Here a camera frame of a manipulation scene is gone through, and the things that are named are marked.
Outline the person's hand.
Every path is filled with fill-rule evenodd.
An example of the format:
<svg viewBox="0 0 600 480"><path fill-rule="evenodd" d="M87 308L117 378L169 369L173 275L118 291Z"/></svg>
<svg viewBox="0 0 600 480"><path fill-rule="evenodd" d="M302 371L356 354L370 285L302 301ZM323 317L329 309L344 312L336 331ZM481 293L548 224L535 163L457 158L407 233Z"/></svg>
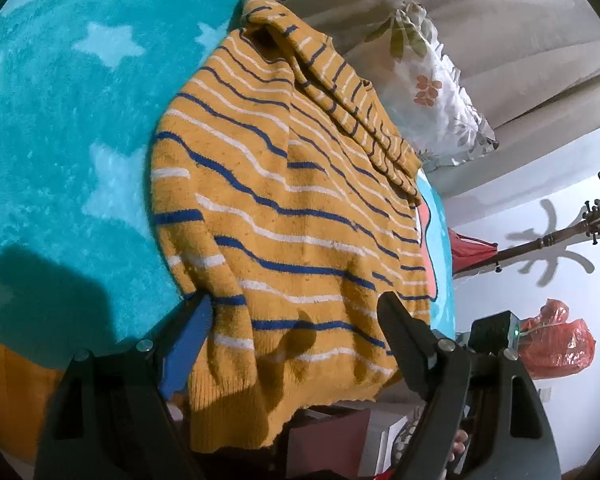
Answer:
<svg viewBox="0 0 600 480"><path fill-rule="evenodd" d="M451 452L448 457L449 463L453 463L454 460L457 458L457 456L461 456L465 452L466 443L468 441L468 438L469 438L468 433L465 430L463 430L463 429L457 430L455 437L454 437Z"/></svg>

